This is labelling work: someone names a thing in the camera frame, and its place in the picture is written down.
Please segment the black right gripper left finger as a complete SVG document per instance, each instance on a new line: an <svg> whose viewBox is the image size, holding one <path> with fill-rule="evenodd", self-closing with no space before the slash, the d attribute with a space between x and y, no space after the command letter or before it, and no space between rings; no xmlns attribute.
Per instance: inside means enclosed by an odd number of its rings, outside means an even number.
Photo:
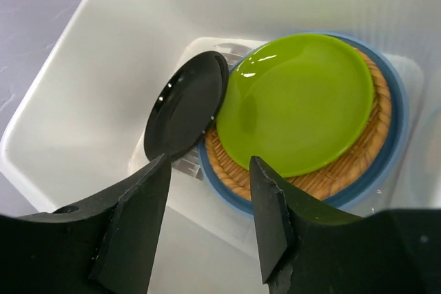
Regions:
<svg viewBox="0 0 441 294"><path fill-rule="evenodd" d="M146 293L170 188L159 156L53 213L1 217L2 293Z"/></svg>

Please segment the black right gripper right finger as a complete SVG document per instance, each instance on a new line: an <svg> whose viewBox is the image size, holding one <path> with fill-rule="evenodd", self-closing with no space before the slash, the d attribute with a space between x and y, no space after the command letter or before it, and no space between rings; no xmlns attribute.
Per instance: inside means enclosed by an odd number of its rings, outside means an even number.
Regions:
<svg viewBox="0 0 441 294"><path fill-rule="evenodd" d="M359 217L250 160L263 283L271 293L439 293L440 211Z"/></svg>

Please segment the green round plate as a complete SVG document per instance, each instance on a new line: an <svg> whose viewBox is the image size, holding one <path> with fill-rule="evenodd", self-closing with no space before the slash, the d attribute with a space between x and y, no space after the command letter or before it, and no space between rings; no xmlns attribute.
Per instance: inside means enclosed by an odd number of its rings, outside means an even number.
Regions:
<svg viewBox="0 0 441 294"><path fill-rule="evenodd" d="M264 44L232 70L216 128L241 167L258 156L280 175L298 176L348 150L372 105L373 79L353 47L296 34Z"/></svg>

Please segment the black plate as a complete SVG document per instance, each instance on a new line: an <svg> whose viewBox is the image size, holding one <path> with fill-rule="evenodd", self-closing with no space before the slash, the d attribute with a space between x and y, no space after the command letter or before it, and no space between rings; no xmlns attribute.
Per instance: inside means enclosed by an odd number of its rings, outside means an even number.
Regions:
<svg viewBox="0 0 441 294"><path fill-rule="evenodd" d="M147 159L165 154L174 162L192 150L214 124L228 80L227 61L216 51L179 67L150 112L143 141Z"/></svg>

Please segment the blue round plate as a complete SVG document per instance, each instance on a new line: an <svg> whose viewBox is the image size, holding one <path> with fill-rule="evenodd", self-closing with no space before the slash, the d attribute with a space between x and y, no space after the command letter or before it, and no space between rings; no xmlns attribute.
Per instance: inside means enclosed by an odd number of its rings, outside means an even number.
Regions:
<svg viewBox="0 0 441 294"><path fill-rule="evenodd" d="M391 88L392 119L386 141L373 163L353 184L340 193L325 199L327 204L342 209L357 209L362 213L368 207L375 211L387 207L386 197L393 192L398 178L398 161L404 150L409 128L409 99L395 63L389 55L383 55L364 41L337 32L321 32L336 37L366 51L379 66Z"/></svg>

